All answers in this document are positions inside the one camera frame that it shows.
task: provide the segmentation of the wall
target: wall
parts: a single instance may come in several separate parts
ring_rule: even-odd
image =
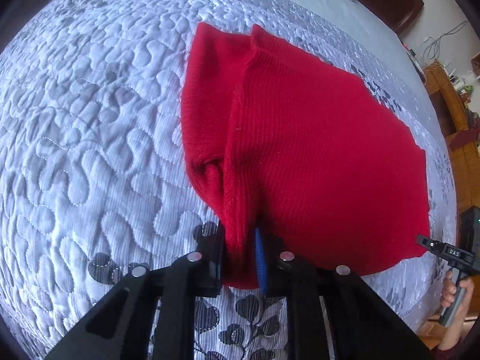
[[[417,54],[417,59],[422,63],[423,52],[431,40],[424,43],[425,38],[431,36],[436,39],[445,32],[460,24],[467,18],[455,2],[455,0],[423,0],[425,6],[414,22],[400,39],[409,45]],[[440,61],[448,64],[446,70],[451,73],[456,69],[457,76],[469,76],[467,84],[475,82],[472,102],[469,107],[472,111],[480,114],[480,83],[474,81],[471,58],[480,53],[480,40],[467,24],[459,33],[442,38],[440,47]]]

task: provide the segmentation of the gray handle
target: gray handle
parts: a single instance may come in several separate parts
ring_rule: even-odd
[[[439,319],[440,325],[445,327],[450,327],[452,325],[455,315],[457,315],[457,310],[462,303],[463,297],[465,296],[465,288],[460,288],[458,285],[460,280],[463,280],[467,277],[467,274],[460,272],[457,268],[452,268],[452,281],[457,286],[457,292],[455,292],[455,300],[450,307],[442,307]]]

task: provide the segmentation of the white quilted bedspread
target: white quilted bedspread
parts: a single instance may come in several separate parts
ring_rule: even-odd
[[[0,55],[0,313],[33,359],[129,269],[171,264],[195,248],[194,228],[217,222],[184,172],[179,124],[200,21],[257,23],[360,75],[426,150],[431,233],[454,240],[450,163],[425,91],[320,15],[289,0],[54,0]],[[416,329],[444,270],[426,254],[365,280]],[[284,300],[224,288],[198,308],[210,324],[197,321],[196,358],[286,358]]]

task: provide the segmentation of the clothing on bed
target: clothing on bed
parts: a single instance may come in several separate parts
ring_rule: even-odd
[[[356,75],[257,25],[200,23],[181,125],[187,174],[226,227],[229,285],[256,285],[256,225],[325,269],[368,275],[424,254],[425,152]]]

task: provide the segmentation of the human hand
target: human hand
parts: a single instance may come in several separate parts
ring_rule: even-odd
[[[472,300],[475,285],[471,277],[460,281],[459,285],[461,288],[465,288],[465,295],[462,303],[460,303],[458,307],[456,315],[454,316],[452,325],[447,328],[442,341],[438,345],[438,349],[440,350],[452,349],[459,342],[462,334],[462,325],[467,317],[467,313],[469,312],[470,302]],[[443,281],[442,298],[440,299],[440,304],[443,307],[450,307],[455,300],[456,292],[457,287],[452,282],[452,271],[448,271],[445,276],[445,280]]]

